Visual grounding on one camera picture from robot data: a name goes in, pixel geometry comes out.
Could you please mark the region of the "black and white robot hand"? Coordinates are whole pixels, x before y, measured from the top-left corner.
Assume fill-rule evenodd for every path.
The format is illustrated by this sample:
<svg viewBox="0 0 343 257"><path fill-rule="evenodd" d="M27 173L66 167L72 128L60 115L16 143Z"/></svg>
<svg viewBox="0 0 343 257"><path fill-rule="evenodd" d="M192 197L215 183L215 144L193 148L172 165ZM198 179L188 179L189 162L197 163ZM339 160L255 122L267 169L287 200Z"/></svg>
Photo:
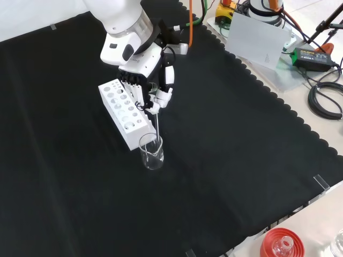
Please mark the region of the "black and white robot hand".
<svg viewBox="0 0 343 257"><path fill-rule="evenodd" d="M131 93L135 106L153 115L167 107L173 94L176 54L171 50L168 56L166 49L153 43L119 67L120 81Z"/></svg>

